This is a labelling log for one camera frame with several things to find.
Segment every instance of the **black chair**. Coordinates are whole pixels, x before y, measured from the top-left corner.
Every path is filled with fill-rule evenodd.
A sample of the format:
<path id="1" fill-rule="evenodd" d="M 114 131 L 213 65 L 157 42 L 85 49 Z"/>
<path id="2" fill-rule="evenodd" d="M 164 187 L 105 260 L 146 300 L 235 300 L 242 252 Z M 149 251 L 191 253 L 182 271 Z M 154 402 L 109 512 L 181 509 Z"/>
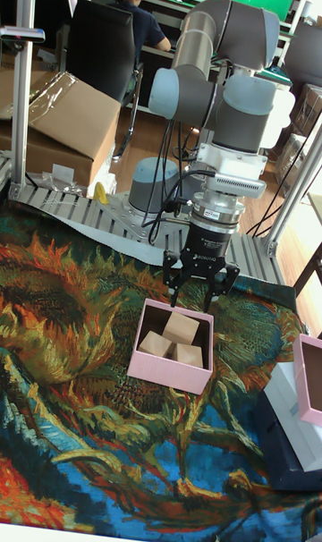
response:
<path id="1" fill-rule="evenodd" d="M 66 70 L 121 103 L 132 102 L 130 126 L 114 155 L 119 160 L 134 129 L 143 65 L 135 63 L 133 16 L 111 5 L 78 0 L 68 38 Z"/>

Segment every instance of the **person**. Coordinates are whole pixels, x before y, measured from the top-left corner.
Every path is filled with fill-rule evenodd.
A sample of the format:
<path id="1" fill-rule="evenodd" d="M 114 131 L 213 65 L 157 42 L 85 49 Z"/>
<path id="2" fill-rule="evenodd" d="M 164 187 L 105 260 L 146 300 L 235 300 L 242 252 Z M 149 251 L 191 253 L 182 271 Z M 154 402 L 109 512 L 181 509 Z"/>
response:
<path id="1" fill-rule="evenodd" d="M 116 7 L 133 14 L 133 34 L 136 61 L 139 62 L 142 45 L 148 42 L 161 51 L 170 51 L 171 43 L 161 30 L 152 13 L 139 7 L 142 0 L 122 0 Z"/>

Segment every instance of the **wooden floor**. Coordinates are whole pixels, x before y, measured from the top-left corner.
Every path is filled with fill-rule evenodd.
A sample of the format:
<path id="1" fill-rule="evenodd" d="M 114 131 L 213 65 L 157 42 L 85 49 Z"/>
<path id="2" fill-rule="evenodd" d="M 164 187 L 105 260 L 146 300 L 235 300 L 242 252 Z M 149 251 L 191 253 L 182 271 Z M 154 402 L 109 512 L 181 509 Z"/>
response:
<path id="1" fill-rule="evenodd" d="M 120 144 L 126 133 L 129 120 L 129 109 L 122 110 L 118 125 L 116 143 Z M 147 157 L 157 157 L 161 139 L 165 130 L 166 121 L 152 114 L 138 112 L 135 130 L 130 144 L 125 150 L 122 159 L 113 162 L 111 172 L 116 176 L 117 191 L 127 191 L 131 187 L 131 180 L 136 164 Z M 188 143 L 195 144 L 195 137 Z M 177 133 L 174 132 L 169 158 L 175 160 L 172 154 L 173 147 L 177 145 Z M 277 189 L 274 175 L 274 163 L 268 162 L 263 175 L 267 189 L 259 200 L 245 199 L 245 214 L 241 218 L 240 231 L 246 233 L 264 215 L 269 202 Z M 279 207 L 284 201 L 282 194 L 277 197 L 271 210 Z M 274 222 L 275 216 L 268 219 L 260 228 L 265 230 Z M 310 257 L 321 242 L 322 228 L 314 209 L 307 197 L 297 207 L 291 221 L 287 225 L 278 246 L 277 259 L 288 285 L 294 285 Z M 297 299 L 300 318 L 309 328 L 310 334 L 318 336 L 322 331 L 322 286 L 316 275 L 313 275 Z"/>

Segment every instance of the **pink box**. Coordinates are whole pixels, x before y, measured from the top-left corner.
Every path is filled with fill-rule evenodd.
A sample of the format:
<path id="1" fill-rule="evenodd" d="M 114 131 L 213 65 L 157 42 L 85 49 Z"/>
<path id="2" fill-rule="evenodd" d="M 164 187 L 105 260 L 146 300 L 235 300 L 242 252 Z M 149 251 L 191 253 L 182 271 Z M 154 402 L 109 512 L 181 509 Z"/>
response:
<path id="1" fill-rule="evenodd" d="M 150 330 L 162 334 L 173 311 L 199 321 L 193 345 L 198 345 L 202 349 L 204 368 L 192 367 L 139 351 L 141 341 Z M 171 308 L 169 304 L 161 301 L 145 300 L 127 375 L 199 395 L 213 373 L 213 333 L 214 318 L 209 314 L 184 308 Z"/>
<path id="2" fill-rule="evenodd" d="M 292 347 L 300 419 L 322 427 L 322 340 L 300 334 Z"/>

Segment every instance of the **painted fabric mat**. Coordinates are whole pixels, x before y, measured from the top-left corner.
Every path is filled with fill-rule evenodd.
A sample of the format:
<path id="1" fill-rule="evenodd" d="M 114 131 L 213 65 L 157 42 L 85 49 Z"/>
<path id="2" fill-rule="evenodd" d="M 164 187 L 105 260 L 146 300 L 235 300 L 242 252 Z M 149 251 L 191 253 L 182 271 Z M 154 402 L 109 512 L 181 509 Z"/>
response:
<path id="1" fill-rule="evenodd" d="M 212 304 L 201 396 L 127 377 L 162 270 L 50 216 L 0 209 L 0 521 L 162 542 L 301 541 L 318 494 L 278 493 L 253 423 L 301 330 L 293 290 L 242 278 Z M 206 286 L 178 305 L 202 310 Z"/>

